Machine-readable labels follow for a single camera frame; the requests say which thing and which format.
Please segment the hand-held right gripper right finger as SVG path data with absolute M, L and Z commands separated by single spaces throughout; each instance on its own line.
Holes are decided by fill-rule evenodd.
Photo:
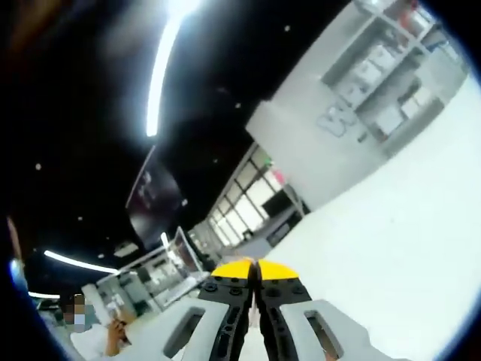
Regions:
M 270 360 L 391 360 L 366 328 L 331 303 L 311 298 L 296 272 L 260 259 L 256 304 Z

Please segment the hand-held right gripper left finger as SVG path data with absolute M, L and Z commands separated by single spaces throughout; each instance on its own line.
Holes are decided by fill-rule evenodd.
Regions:
M 238 360 L 249 328 L 256 267 L 249 259 L 216 268 L 196 298 L 153 318 L 114 360 Z

